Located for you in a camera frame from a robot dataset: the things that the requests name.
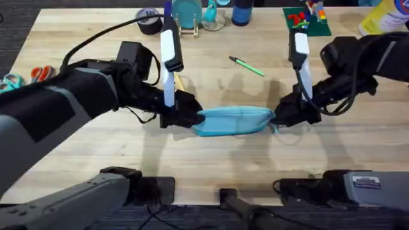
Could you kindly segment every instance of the green lego plate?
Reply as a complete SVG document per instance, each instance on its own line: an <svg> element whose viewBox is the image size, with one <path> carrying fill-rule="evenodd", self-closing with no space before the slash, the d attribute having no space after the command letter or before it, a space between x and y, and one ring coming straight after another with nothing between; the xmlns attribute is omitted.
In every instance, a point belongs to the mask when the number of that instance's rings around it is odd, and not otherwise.
<svg viewBox="0 0 409 230"><path fill-rule="evenodd" d="M290 7L290 8L283 8L282 11L284 12L284 17L287 22L288 31L293 27L293 20L288 20L287 16L296 14L304 11L304 7ZM308 27L308 36L331 36L331 30L327 23L317 22L317 17L315 15L311 15L310 24Z"/></svg>

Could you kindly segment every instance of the black cable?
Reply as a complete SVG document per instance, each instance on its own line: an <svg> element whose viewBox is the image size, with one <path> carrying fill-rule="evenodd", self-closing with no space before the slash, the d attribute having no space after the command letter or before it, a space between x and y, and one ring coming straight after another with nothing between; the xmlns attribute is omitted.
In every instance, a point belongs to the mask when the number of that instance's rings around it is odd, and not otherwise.
<svg viewBox="0 0 409 230"><path fill-rule="evenodd" d="M296 225L298 225L298 226L306 227L306 228L308 228L308 229L312 229L312 230L326 230L326 229L324 229L324 228L320 228L320 227L317 227L317 226L313 226L313 225L310 225L310 224L306 224L306 223L303 223L303 222L299 222L299 221L297 221L297 220L292 220L292 219L283 217L282 215L276 214L276 213L274 213L273 211L269 210L268 208L264 208L264 207L254 208L254 209L251 211L251 213L250 213L250 215L249 215L249 223L252 224L252 223L253 223L253 218L254 218L254 217L257 217L258 214L260 214L260 213L268 213L268 214L271 215L273 218L278 218L278 219L281 219L281 220L283 220L283 221L286 221L286 222L289 222L289 223L292 223L292 224L296 224Z"/></svg>
<svg viewBox="0 0 409 230"><path fill-rule="evenodd" d="M182 228L182 227L178 227L178 226L176 226L176 225L174 225L174 224L171 224L171 223L169 223L169 222L167 222L167 221L162 220L161 218L159 218L155 213L153 213L153 212L150 210L149 206L147 207L147 210L148 210L148 213L149 213L150 215L153 215L153 218L155 218L155 219L161 221L162 223L166 224L166 225L169 226L169 227L172 227L173 229L177 229L177 230L216 229L216 230L218 230L218 228L217 228L216 226L211 226L211 225L203 225L203 226L194 227L194 228Z"/></svg>
<svg viewBox="0 0 409 230"><path fill-rule="evenodd" d="M97 38L101 37L102 35L105 35L111 31L114 31L115 29L119 29L121 27L127 26L129 24L132 24L134 22L138 22L140 20L145 20L145 19L151 19L151 18L155 18L155 17L164 17L163 14L157 14L157 15L148 15L148 16L143 16L143 17L138 17L136 19L132 19L129 20L127 22L123 22L121 24L112 26L110 28L104 29L103 31L93 35L92 37L88 38L87 40L81 42L80 44L78 44L77 46L75 46L72 50L70 50L64 57L63 62L61 64L60 67L60 71L63 72L64 69L68 66L68 62L70 61L70 58L80 49L82 49L83 47L85 47L86 45L90 44L91 42L93 42L94 40L96 40ZM159 83L160 80L160 61L157 59L157 57L153 54L153 57L155 58L155 62L158 68L158 78L156 79L156 81L154 83L151 83L149 85L151 86L155 86L156 84ZM153 119L155 119L157 117L157 114L154 114L150 119L144 121L142 120L131 108L125 106L133 115L135 115L137 117L137 119L139 120L139 122L141 122L142 124L145 124Z"/></svg>
<svg viewBox="0 0 409 230"><path fill-rule="evenodd" d="M155 214L158 214L161 211L161 209L159 209L158 211L155 212ZM146 224L148 224L148 222L153 218L153 215L150 215L142 224L141 226L139 226L138 230L142 230Z"/></svg>
<svg viewBox="0 0 409 230"><path fill-rule="evenodd" d="M95 39L101 37L104 34L107 34L111 31L114 31L115 29L119 29L121 27L127 26L129 24L139 22L140 20L145 20L145 19L152 19L155 17L165 17L163 14L156 14L156 15L148 15L148 16L143 16L143 17L138 17L136 19L129 20L127 22L123 22L121 24L112 26L110 28L104 29L103 31L93 35L91 38L88 38L87 40L81 42L77 46L75 46L72 50L70 50L64 57L63 63L61 64L60 70L61 72L68 66L68 62L70 61L70 58L80 49L82 49L84 46L88 45L89 43L93 42Z"/></svg>
<svg viewBox="0 0 409 230"><path fill-rule="evenodd" d="M370 46L372 46L375 42L381 40L382 38L385 38L387 36L394 36L394 35L401 35L401 34L408 34L407 32L391 32L391 33L385 33L383 35L379 35L378 37L374 38L373 40L371 40L370 42L368 42L363 48L362 50L359 52L356 61L353 64L353 70L352 70L352 86L351 86L351 94L349 95L349 97L342 102L342 104L340 106L338 106L338 108L336 108L333 112L328 112L327 109L323 110L321 108L319 108L312 100L311 98L308 96L307 94L307 90L305 89L304 84L302 84L301 81L301 76L300 76L300 71L299 70L295 70L295 74L297 76L297 81L298 83L301 85L301 91L302 94L304 95L305 99L308 101L308 103L314 107L314 109L316 109L317 111L319 111L320 113L327 115L327 116L338 116L341 115L343 113L345 113L346 111L348 111L349 109L351 109L354 101L355 101L355 96L357 94L357 76L358 76L358 67L359 67L359 63L362 59L362 56L365 54L365 52L370 48Z"/></svg>
<svg viewBox="0 0 409 230"><path fill-rule="evenodd" d="M158 115L158 114L153 114L153 116L152 116L151 118L149 118L149 119L147 119L146 121L144 121L144 120L142 120L142 119L138 116L138 114L136 114L136 112L134 112L131 108L129 108L128 106L125 106L125 108L127 108L133 115L135 115L135 116L137 117L137 119L139 120L139 122L141 122L141 124L146 124L146 123L148 123L149 121L155 119L155 118L157 117L157 115Z"/></svg>

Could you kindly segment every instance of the roll of tape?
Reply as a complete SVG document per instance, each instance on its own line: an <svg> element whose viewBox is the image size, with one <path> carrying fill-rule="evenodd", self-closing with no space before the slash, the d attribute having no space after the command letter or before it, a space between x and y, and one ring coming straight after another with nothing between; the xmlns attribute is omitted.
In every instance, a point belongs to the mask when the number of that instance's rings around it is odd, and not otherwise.
<svg viewBox="0 0 409 230"><path fill-rule="evenodd" d="M159 11L155 8L143 8L136 13L136 17L143 17L148 15L159 14ZM139 29L144 35L154 35L159 33L162 29L163 23L160 17L141 20L138 23Z"/></svg>

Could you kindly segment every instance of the wooden table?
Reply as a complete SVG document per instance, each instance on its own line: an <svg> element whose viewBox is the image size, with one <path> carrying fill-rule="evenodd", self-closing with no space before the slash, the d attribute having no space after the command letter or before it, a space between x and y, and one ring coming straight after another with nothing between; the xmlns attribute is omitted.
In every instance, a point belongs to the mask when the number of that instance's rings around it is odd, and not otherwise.
<svg viewBox="0 0 409 230"><path fill-rule="evenodd" d="M132 19L138 9L42 10L12 72L29 80L34 66L59 67L79 42L104 28ZM334 36L360 36L358 23L369 8L326 8ZM334 36L309 39L314 82L327 77L319 51ZM78 52L110 60L123 40L142 42L160 56L159 35L145 36L137 25L113 31ZM296 83L288 62L288 29L280 8L253 9L248 26L200 30L181 39L187 91L204 108L256 105L274 109ZM234 64L242 58L266 73L260 77ZM220 188L237 188L248 202L280 204L272 190L279 178L321 175L327 169L409 169L409 89L378 78L376 96L360 95L352 109L321 123L233 137L197 137L178 127L147 125L127 110L108 112L88 123L28 171L1 200L21 203L87 180L101 168L120 165L146 176L174 176L176 204L217 204Z"/></svg>

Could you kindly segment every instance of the white label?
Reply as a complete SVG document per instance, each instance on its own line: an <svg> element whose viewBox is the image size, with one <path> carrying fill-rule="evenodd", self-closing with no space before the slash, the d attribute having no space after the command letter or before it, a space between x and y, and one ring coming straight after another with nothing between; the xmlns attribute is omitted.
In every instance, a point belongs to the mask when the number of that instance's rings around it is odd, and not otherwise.
<svg viewBox="0 0 409 230"><path fill-rule="evenodd" d="M163 63L174 58L173 32L170 29L160 34L160 55Z"/></svg>
<svg viewBox="0 0 409 230"><path fill-rule="evenodd" d="M308 38L305 33L295 33L295 51L300 54L309 54Z"/></svg>

